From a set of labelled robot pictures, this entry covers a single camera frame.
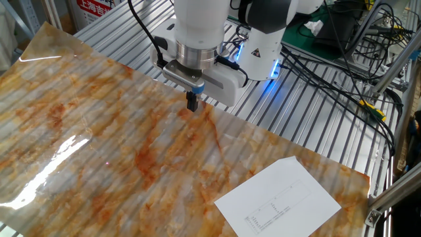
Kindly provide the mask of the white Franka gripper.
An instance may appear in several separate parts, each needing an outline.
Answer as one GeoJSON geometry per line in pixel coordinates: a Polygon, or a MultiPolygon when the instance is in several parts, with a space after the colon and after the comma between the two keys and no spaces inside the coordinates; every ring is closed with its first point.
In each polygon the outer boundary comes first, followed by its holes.
{"type": "Polygon", "coordinates": [[[217,60],[224,48],[219,45],[210,49],[193,49],[176,39],[176,19],[164,21],[152,32],[152,36],[168,63],[161,68],[163,76],[183,87],[187,108],[195,112],[197,95],[205,94],[227,106],[233,106],[243,93],[246,76],[217,60]]]}

